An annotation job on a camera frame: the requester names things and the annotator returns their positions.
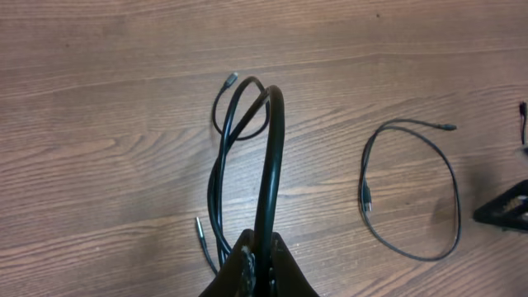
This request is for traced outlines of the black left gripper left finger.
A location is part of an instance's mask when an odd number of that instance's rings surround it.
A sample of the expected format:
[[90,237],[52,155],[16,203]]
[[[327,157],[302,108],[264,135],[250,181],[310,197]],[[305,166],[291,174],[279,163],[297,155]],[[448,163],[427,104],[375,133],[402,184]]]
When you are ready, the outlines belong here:
[[245,229],[233,246],[225,264],[200,297],[251,297],[255,290],[253,231]]

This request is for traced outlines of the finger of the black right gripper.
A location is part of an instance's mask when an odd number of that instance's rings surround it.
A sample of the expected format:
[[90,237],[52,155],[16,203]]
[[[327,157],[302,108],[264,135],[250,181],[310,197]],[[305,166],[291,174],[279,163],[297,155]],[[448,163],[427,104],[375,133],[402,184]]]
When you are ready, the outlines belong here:
[[527,180],[474,211],[473,219],[501,229],[527,231]]

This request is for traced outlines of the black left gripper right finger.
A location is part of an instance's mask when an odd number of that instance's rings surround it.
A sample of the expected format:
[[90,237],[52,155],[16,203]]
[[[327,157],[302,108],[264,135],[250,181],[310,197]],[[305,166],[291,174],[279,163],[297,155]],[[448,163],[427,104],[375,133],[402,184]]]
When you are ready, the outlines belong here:
[[278,233],[271,240],[271,296],[318,297]]

